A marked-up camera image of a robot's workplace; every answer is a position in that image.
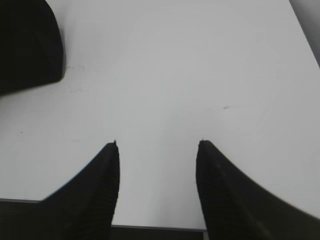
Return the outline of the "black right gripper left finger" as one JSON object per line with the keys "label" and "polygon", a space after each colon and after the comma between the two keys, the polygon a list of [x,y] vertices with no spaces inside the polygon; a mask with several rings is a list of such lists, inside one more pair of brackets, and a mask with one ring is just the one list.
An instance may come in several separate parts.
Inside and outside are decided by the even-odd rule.
{"label": "black right gripper left finger", "polygon": [[0,217],[2,240],[107,240],[120,188],[117,143],[107,143],[69,182],[30,208]]}

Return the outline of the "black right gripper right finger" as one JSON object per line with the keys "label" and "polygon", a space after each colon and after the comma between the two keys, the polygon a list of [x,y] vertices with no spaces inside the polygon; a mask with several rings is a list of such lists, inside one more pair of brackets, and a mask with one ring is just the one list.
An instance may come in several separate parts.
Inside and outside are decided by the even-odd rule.
{"label": "black right gripper right finger", "polygon": [[196,155],[196,186],[210,240],[318,240],[320,220],[281,200],[209,140]]}

